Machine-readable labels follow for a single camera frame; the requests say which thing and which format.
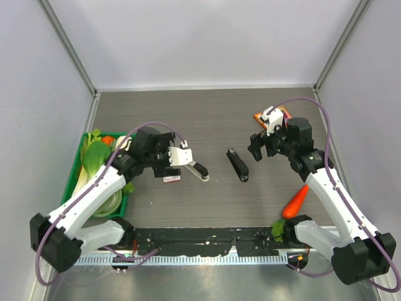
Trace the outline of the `red white staple box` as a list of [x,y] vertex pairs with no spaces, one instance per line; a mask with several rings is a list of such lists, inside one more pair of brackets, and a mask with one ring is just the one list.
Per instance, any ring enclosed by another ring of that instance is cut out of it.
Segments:
[[163,182],[167,183],[167,182],[176,182],[181,180],[180,176],[168,176],[168,177],[163,177]]

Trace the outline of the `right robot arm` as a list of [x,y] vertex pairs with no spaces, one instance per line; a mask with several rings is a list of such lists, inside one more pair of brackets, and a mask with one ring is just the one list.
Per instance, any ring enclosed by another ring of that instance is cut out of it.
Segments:
[[264,117],[265,129],[250,137],[249,152],[262,158],[281,154],[303,182],[317,195],[333,220],[337,234],[320,227],[309,216],[290,218],[284,224],[283,240],[292,248],[304,243],[331,262],[333,271],[346,285],[386,274],[396,241],[381,234],[357,208],[325,152],[314,147],[312,127],[305,118]]

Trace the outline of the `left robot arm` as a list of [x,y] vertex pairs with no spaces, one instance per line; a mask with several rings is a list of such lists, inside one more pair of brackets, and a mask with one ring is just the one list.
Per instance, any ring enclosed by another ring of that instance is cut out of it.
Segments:
[[60,207],[47,215],[38,213],[29,222],[35,269],[44,260],[58,273],[64,273],[89,251],[109,245],[119,250],[132,246],[134,229],[124,219],[112,218],[89,228],[84,224],[146,168],[153,169],[155,177],[165,177],[192,162],[186,140],[177,142],[175,132],[162,134],[154,125],[137,127],[118,140],[114,149],[100,140],[91,142],[82,163],[90,180]]

